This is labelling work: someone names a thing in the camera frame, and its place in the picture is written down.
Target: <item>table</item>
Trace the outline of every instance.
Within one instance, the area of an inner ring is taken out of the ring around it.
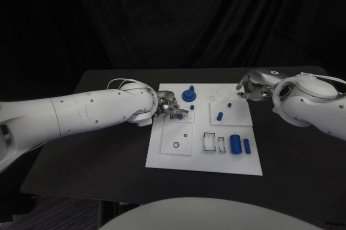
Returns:
[[[268,68],[288,76],[326,74],[316,66]],[[238,83],[251,69],[89,70],[75,93],[105,89],[115,78],[135,79],[154,90],[160,83]],[[50,141],[21,191],[137,204],[206,197],[249,203],[301,219],[344,223],[346,141],[313,126],[288,124],[272,113],[271,100],[248,104],[264,176],[145,168],[151,125],[125,122]]]

